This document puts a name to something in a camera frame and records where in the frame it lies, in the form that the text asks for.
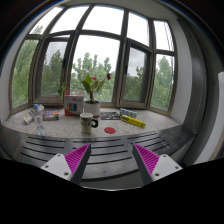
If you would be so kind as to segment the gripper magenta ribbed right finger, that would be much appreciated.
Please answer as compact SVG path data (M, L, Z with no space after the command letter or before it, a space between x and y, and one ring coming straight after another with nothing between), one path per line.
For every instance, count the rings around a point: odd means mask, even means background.
M133 144L132 153L144 185L157 181L182 169L182 167L167 154L158 155L136 143Z

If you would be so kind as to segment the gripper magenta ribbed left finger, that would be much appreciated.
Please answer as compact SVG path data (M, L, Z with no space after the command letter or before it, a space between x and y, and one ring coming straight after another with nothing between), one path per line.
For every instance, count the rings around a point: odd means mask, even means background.
M42 166L42 169L65 180L79 184L90 154L91 144L87 143L65 155L56 154Z

